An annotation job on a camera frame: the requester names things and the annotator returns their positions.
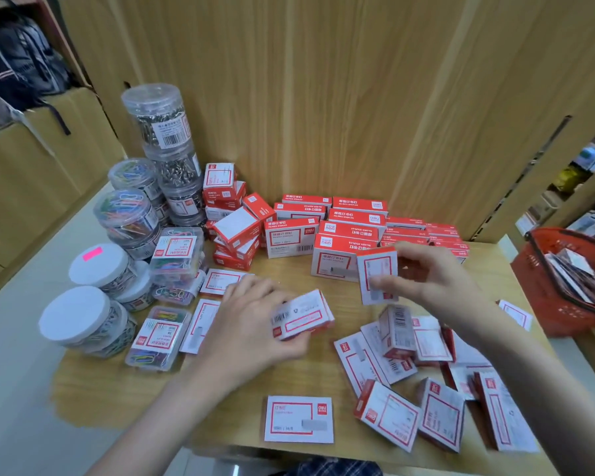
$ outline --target table top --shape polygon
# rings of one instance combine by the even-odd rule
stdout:
[[[465,269],[490,300],[505,299],[531,312],[509,263],[495,244],[470,243]],[[297,294],[321,289],[335,315],[335,326],[311,338],[304,359],[280,364],[233,392],[193,432],[190,445],[271,448],[294,453],[365,459],[387,465],[484,475],[556,474],[544,452],[500,453],[491,448],[483,412],[477,402],[466,411],[460,454],[438,448],[418,437],[411,454],[397,448],[353,417],[357,401],[333,347],[333,341],[359,331],[376,319],[382,306],[363,306],[359,287],[352,282],[310,276],[311,256],[268,259],[259,251],[251,272],[280,281]],[[413,314],[427,314],[420,306]],[[196,301],[191,304],[193,311]],[[143,320],[147,310],[137,313]],[[531,328],[534,343],[552,349],[537,320]],[[53,378],[51,397],[57,414],[76,426],[124,428],[136,419],[172,376],[130,368],[126,352],[108,360],[66,351]],[[185,355],[193,364],[193,355]],[[173,371],[179,370],[179,355]],[[416,387],[425,377],[444,380],[438,368],[419,368],[419,373],[393,384],[392,389],[417,404]],[[325,396],[333,398],[334,444],[270,443],[263,440],[264,400],[269,395]]]

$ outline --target clear lid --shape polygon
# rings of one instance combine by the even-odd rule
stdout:
[[[166,197],[180,197],[184,199],[186,196],[193,195],[199,191],[203,190],[203,179],[197,178],[195,181],[186,185],[185,187],[178,187],[178,188],[171,188],[164,185],[161,190],[165,194]]]
[[[192,139],[189,139],[184,144],[173,148],[159,148],[144,144],[143,152],[150,160],[170,162],[171,160],[191,159],[196,154],[196,149]]]
[[[121,101],[131,115],[163,115],[182,106],[180,90],[165,83],[128,88],[121,94]]]
[[[152,205],[145,193],[136,188],[113,190],[104,195],[93,208],[103,227],[122,227],[146,216]]]
[[[128,254],[117,244],[98,244],[78,255],[68,269],[68,277],[80,286],[105,286],[128,267]]]
[[[196,276],[203,250],[203,230],[190,227],[190,235],[160,235],[150,260],[152,282],[158,286],[186,284]]]
[[[118,296],[115,296],[115,301],[120,303],[131,302],[143,294],[147,293],[152,287],[150,280],[150,270],[147,262],[142,260],[136,262],[137,278],[135,281]]]
[[[98,288],[79,286],[58,295],[42,311],[40,334],[58,344],[78,343],[108,318],[110,298]]]
[[[170,220],[174,225],[179,227],[194,227],[198,228],[207,222],[207,216],[205,210],[198,211],[196,215],[178,215],[170,213]]]
[[[150,159],[127,159],[108,171],[108,180],[114,188],[139,188],[154,182],[154,162]]]
[[[175,307],[154,306],[136,336],[126,364],[151,371],[169,371],[190,325],[191,313]],[[161,323],[166,328],[158,327]],[[151,346],[151,337],[159,340]]]

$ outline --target tiled floor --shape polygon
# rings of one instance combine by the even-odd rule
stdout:
[[[92,207],[93,201],[0,291],[0,476],[82,475],[119,435],[76,428],[55,416],[48,403],[49,384],[63,349],[47,343],[37,330],[44,306],[71,287],[66,272],[73,256],[107,240],[93,219]],[[503,247],[511,249],[506,243]],[[573,341],[555,341],[554,346],[595,394],[595,374]],[[259,462],[241,464],[235,472],[233,464],[182,449],[166,474],[261,476],[273,471],[273,466]]]

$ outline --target red shopping basket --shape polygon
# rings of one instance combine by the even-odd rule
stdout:
[[[527,300],[549,337],[574,336],[595,328],[595,305],[567,294],[544,255],[570,249],[583,255],[595,271],[595,239],[562,228],[537,228],[511,263]]]

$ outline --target wooden wall panel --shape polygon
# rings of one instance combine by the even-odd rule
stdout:
[[[199,159],[270,202],[379,197],[464,237],[595,91],[595,0],[60,4],[128,153],[124,81],[169,82]]]

